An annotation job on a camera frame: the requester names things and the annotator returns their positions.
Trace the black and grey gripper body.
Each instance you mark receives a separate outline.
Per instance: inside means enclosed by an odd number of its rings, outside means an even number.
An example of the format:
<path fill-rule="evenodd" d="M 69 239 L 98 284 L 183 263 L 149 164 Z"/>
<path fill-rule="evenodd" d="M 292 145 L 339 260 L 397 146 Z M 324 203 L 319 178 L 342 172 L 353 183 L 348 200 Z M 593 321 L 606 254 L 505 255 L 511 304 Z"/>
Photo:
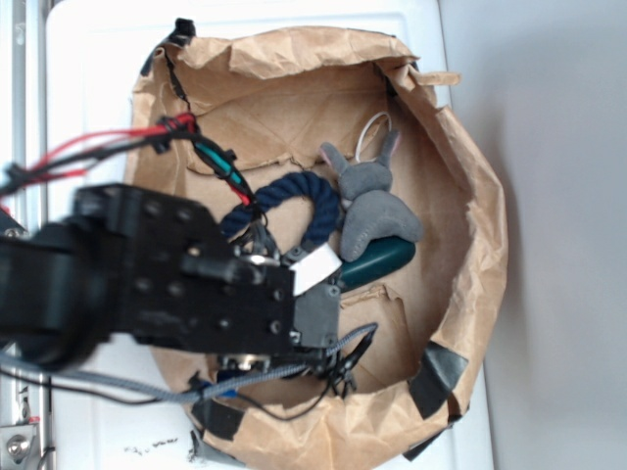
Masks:
<path fill-rule="evenodd" d="M 342 261 L 328 244 L 226 259 L 187 255 L 181 271 L 196 287 L 184 308 L 181 341 L 191 353 L 214 354 L 222 367 L 250 369 L 305 363 L 322 369 L 338 344 Z"/>

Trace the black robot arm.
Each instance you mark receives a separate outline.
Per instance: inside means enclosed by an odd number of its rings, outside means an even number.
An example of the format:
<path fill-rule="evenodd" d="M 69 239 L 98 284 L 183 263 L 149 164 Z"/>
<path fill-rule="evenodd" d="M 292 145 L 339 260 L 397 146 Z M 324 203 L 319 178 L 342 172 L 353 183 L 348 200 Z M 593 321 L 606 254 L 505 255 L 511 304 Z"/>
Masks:
<path fill-rule="evenodd" d="M 1 338 L 47 371 L 113 334 L 227 361 L 321 367 L 338 342 L 339 293 L 296 285 L 278 259 L 230 245 L 203 205 L 123 184 L 85 187 L 72 214 L 1 241 Z"/>

